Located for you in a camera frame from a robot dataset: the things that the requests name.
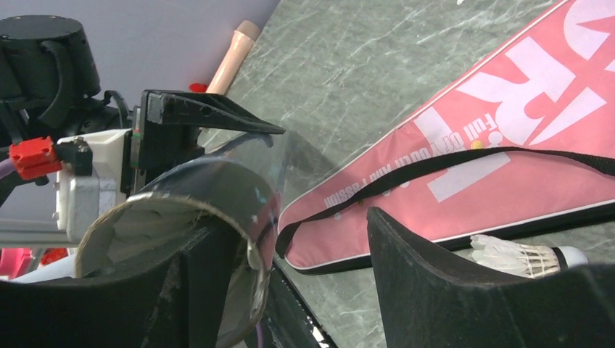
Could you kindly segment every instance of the black bracket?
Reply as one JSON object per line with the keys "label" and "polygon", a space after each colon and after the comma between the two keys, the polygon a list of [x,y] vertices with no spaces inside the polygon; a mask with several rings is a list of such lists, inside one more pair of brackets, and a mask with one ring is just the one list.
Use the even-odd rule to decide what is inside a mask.
{"label": "black bracket", "polygon": [[194,125],[248,133],[284,134],[286,130],[261,120],[220,94],[145,91],[148,121],[160,125]]}
{"label": "black bracket", "polygon": [[94,168],[94,154],[83,138],[54,146],[58,158],[71,166],[76,176],[91,176]]}

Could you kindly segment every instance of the badminton shuttlecock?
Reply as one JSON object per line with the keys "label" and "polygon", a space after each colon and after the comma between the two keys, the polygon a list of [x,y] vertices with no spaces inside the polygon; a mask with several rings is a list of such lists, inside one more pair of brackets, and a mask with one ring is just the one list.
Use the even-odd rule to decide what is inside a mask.
{"label": "badminton shuttlecock", "polygon": [[471,237],[472,259],[479,265],[526,278],[542,278],[576,265],[587,258],[572,246],[532,246],[478,234]]}

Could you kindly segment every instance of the white plastic housing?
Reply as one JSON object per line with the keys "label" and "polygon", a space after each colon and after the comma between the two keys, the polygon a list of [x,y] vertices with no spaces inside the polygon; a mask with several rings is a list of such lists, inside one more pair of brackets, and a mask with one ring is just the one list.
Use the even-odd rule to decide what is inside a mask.
{"label": "white plastic housing", "polygon": [[[120,190],[125,135],[130,129],[106,130],[80,136],[90,146],[94,172],[91,177],[75,176],[69,168],[57,173],[57,227],[69,241],[78,243],[87,228],[107,210],[126,200]],[[75,140],[68,137],[58,144]]]}

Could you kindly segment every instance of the robot mechanism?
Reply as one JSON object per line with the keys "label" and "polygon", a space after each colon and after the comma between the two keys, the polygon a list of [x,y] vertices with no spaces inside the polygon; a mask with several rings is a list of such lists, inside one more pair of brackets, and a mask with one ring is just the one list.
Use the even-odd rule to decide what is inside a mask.
{"label": "robot mechanism", "polygon": [[[4,343],[232,347],[263,313],[285,130],[221,95],[99,92],[78,21],[0,20],[0,204],[54,185],[80,243],[75,278],[0,282]],[[206,153],[201,128],[243,133]]]}

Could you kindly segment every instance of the black motor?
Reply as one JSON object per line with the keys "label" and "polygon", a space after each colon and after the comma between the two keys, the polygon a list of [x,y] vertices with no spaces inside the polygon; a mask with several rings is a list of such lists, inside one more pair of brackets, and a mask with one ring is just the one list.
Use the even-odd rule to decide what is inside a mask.
{"label": "black motor", "polygon": [[118,112],[107,104],[112,96],[123,101],[114,94],[92,98],[99,83],[78,21],[48,15],[0,20],[0,146],[114,128]]}

